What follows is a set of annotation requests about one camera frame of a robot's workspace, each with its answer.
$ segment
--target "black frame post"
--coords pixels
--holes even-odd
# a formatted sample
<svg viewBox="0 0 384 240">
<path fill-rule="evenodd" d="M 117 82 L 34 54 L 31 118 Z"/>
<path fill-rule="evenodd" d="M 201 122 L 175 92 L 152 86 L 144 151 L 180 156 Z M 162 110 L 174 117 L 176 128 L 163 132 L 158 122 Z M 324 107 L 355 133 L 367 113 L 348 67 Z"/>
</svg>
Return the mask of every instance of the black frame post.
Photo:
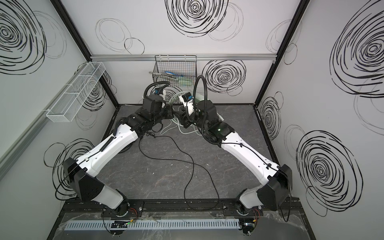
<svg viewBox="0 0 384 240">
<path fill-rule="evenodd" d="M 293 15 L 292 21 L 288 27 L 287 32 L 285 33 L 285 36 L 283 38 L 283 41 L 281 42 L 281 45 L 279 47 L 279 50 L 277 51 L 277 57 L 276 61 L 272 64 L 271 68 L 268 71 L 268 74 L 264 80 L 264 83 L 262 85 L 262 88 L 257 95 L 256 101 L 255 101 L 255 107 L 257 108 L 262 101 L 262 98 L 269 86 L 269 83 L 271 82 L 277 67 L 280 64 L 280 61 L 283 59 L 284 53 L 293 37 L 293 34 L 296 31 L 297 26 L 299 25 L 301 21 L 301 17 L 303 16 L 308 4 L 310 3 L 310 0 L 301 0 L 299 3 L 299 6 L 296 9 L 295 14 Z"/>
<path fill-rule="evenodd" d="M 70 32 L 73 40 L 77 44 L 77 47 L 80 49 L 81 53 L 84 55 L 85 60 L 92 61 L 91 52 L 88 50 L 87 46 L 85 45 L 85 42 L 83 41 L 79 32 L 77 31 L 71 17 L 69 16 L 61 0 L 51 0 L 51 3 L 53 7 L 56 9 L 56 12 L 59 14 L 61 20 L 67 27 L 68 31 Z M 99 82 L 103 87 L 103 89 L 105 90 L 106 94 L 108 95 L 109 99 L 111 100 L 113 106 L 115 106 L 115 108 L 117 109 L 119 107 L 119 103 L 115 95 L 113 94 L 112 90 L 109 88 L 108 83 L 106 82 L 103 75 L 101 76 Z"/>
</svg>

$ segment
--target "dark gray floor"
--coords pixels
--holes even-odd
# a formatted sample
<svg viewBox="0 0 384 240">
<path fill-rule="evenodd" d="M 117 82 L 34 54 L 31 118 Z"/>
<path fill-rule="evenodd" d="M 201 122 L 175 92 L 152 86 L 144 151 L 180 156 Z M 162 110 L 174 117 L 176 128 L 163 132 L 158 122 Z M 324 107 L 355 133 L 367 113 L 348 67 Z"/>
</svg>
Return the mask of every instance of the dark gray floor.
<svg viewBox="0 0 384 240">
<path fill-rule="evenodd" d="M 138 106 L 123 106 L 116 119 L 137 110 Z M 224 121 L 231 125 L 253 148 L 271 158 L 264 136 L 251 105 L 216 106 Z M 166 127 L 169 120 L 164 120 Z M 184 132 L 192 129 L 181 128 Z M 195 163 L 210 172 L 220 198 L 235 198 L 243 189 L 259 185 L 257 178 L 234 156 L 211 145 L 201 136 L 181 134 L 178 128 L 169 130 L 180 149 L 189 153 Z M 191 161 L 167 137 L 147 136 L 141 141 L 144 153 L 156 158 Z M 121 191 L 128 199 L 182 199 L 184 187 L 190 179 L 192 164 L 177 161 L 148 159 L 139 151 L 139 140 L 130 150 L 115 156 L 98 174 L 98 179 Z M 186 190 L 186 198 L 217 198 L 207 172 L 195 166 L 194 177 Z"/>
</svg>

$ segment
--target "white wall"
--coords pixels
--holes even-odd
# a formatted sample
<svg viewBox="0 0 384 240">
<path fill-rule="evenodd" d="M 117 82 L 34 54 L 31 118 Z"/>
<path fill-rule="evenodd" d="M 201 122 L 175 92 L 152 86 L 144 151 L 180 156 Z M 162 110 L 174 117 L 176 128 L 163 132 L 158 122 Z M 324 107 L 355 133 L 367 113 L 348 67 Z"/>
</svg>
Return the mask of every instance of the white wall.
<svg viewBox="0 0 384 240">
<path fill-rule="evenodd" d="M 297 58 L 280 64 L 259 106 L 318 240 L 378 239 L 384 233 L 384 98 L 372 98 L 383 96 L 384 1 L 355 15 L 367 2 L 312 0 Z M 375 84 L 353 86 L 366 81 Z"/>
<path fill-rule="evenodd" d="M 184 1 L 192 5 L 172 8 L 172 2 L 178 1 L 64 0 L 63 4 L 94 55 L 276 53 L 299 4 L 299 0 L 208 0 L 205 7 L 198 4 L 200 1 Z M 92 14 L 84 17 L 85 9 Z M 202 73 L 206 63 L 198 63 L 197 74 Z M 117 94 L 119 103 L 137 103 L 138 96 L 152 82 L 148 72 L 153 70 L 154 62 L 106 64 L 113 68 L 110 74 L 114 75 L 114 85 L 127 91 Z M 240 87 L 229 93 L 209 91 L 214 103 L 255 101 L 270 61 L 244 64 L 247 74 L 241 85 L 243 91 Z M 216 83 L 226 86 L 224 82 L 239 81 L 238 77 L 229 78 Z"/>
<path fill-rule="evenodd" d="M 39 26 L 39 23 L 41 24 L 43 29 L 39 30 L 39 34 L 44 33 L 42 35 L 45 35 L 47 47 L 46 52 L 44 52 L 44 61 L 42 59 L 34 61 L 36 56 L 43 56 L 43 52 L 36 51 L 36 45 L 33 45 L 31 55 L 35 58 L 31 60 L 26 57 L 24 52 L 27 51 L 28 53 L 28 49 L 18 52 L 6 45 L 3 41 L 5 36 L 0 38 L 0 78 L 2 82 L 2 92 L 0 94 L 0 101 L 2 103 L 0 106 L 0 112 L 2 113 L 0 115 L 0 135 L 2 136 L 0 140 L 0 155 L 12 145 L 35 117 L 44 110 L 44 107 L 53 99 L 64 84 L 69 81 L 78 65 L 84 62 L 84 57 L 49 0 L 28 1 L 28 5 L 21 0 L 17 2 L 26 9 L 25 12 L 27 13 L 24 16 L 20 15 L 21 19 L 32 18 L 33 22 L 36 21 L 35 26 Z M 10 31 L 7 33 L 4 30 L 6 23 L 3 21 L 3 17 L 10 16 L 13 21 L 18 23 L 20 21 L 12 15 L 14 13 L 11 11 L 12 7 L 6 7 L 9 6 L 9 3 L 4 1 L 1 1 L 1 3 L 5 5 L 1 7 L 3 15 L 0 17 L 0 23 L 3 28 L 0 35 L 3 34 L 9 37 L 8 33 Z M 16 30 L 22 32 L 22 25 L 14 24 L 14 26 L 17 26 Z M 41 39 L 41 36 L 35 36 L 34 40 L 38 39 Z M 5 46 L 12 49 L 12 51 L 5 51 Z M 25 62 L 21 66 L 26 66 L 25 64 L 28 63 L 31 67 L 24 70 L 20 70 L 23 68 L 20 67 L 20 64 L 5 67 L 5 57 L 22 57 L 25 59 Z M 10 74 L 12 71 L 24 75 Z M 105 92 L 101 89 L 101 86 L 97 85 L 91 93 L 91 98 L 99 97 L 100 100 L 96 102 L 96 106 L 90 108 L 83 105 L 88 109 L 81 108 L 72 122 L 47 123 L 0 181 L 0 205 L 2 206 L 0 210 L 1 239 L 35 240 L 48 237 L 60 212 L 62 202 L 55 198 L 55 189 L 52 184 L 52 168 L 44 165 L 44 153 L 56 142 L 63 144 L 56 144 L 46 152 L 45 160 L 48 165 L 52 166 L 59 154 L 62 153 L 64 145 L 68 145 L 79 138 L 89 141 L 88 143 L 77 144 L 68 150 L 69 152 L 76 152 L 83 148 L 83 146 L 90 147 L 92 144 L 97 145 L 100 142 L 114 112 L 114 107 L 110 100 L 106 99 Z M 98 111 L 90 111 L 89 109 L 98 109 Z M 54 177 L 54 181 L 57 185 L 57 177 Z"/>
</svg>

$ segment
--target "white robotic arm segment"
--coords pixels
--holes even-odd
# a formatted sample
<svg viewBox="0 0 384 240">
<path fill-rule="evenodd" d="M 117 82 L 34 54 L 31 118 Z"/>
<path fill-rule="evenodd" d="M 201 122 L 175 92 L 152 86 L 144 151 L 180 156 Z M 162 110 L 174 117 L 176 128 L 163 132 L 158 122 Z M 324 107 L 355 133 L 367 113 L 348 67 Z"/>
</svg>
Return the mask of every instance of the white robotic arm segment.
<svg viewBox="0 0 384 240">
<path fill-rule="evenodd" d="M 100 151 L 101 147 L 108 141 L 110 137 L 113 137 L 111 134 L 109 137 L 104 139 L 101 143 L 99 143 L 94 149 L 90 152 L 80 156 L 77 158 L 77 163 L 84 161 L 89 158 L 89 160 L 85 160 L 79 166 L 83 169 L 86 168 L 86 173 L 92 177 L 95 177 L 99 174 L 101 169 L 114 157 L 116 156 L 124 147 L 128 144 L 134 142 L 138 136 L 135 131 L 131 131 L 131 127 L 126 124 L 121 124 L 118 127 L 118 131 L 115 139 L 111 141 L 111 143 L 104 149 L 102 152 Z"/>
<path fill-rule="evenodd" d="M 269 181 L 268 176 L 273 176 L 276 173 L 276 171 L 272 168 L 277 169 L 278 165 L 268 160 L 253 147 L 247 144 L 237 132 L 230 133 L 226 136 L 226 138 L 226 140 L 222 141 L 222 148 L 234 155 L 242 164 L 244 164 L 256 176 L 261 185 L 264 186 L 267 184 Z M 254 153 L 250 149 L 241 145 L 228 144 L 230 142 L 238 144 L 242 143 L 252 149 Z M 271 164 L 270 166 L 272 168 L 267 166 L 261 159 L 263 159 L 267 164 Z"/>
</svg>

